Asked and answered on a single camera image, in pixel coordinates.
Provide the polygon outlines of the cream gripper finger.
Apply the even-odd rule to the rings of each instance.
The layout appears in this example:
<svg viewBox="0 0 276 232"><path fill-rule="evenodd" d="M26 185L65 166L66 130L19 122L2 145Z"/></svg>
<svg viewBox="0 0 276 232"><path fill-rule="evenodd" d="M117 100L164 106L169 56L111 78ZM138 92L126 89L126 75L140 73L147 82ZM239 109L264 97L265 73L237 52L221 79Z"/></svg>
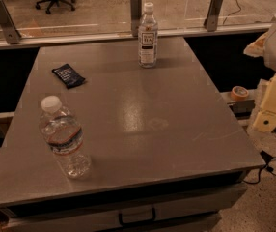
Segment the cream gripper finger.
<svg viewBox="0 0 276 232"><path fill-rule="evenodd" d="M268 111L259 111L253 123L253 128L260 132L273 132L276 128L276 114Z"/></svg>

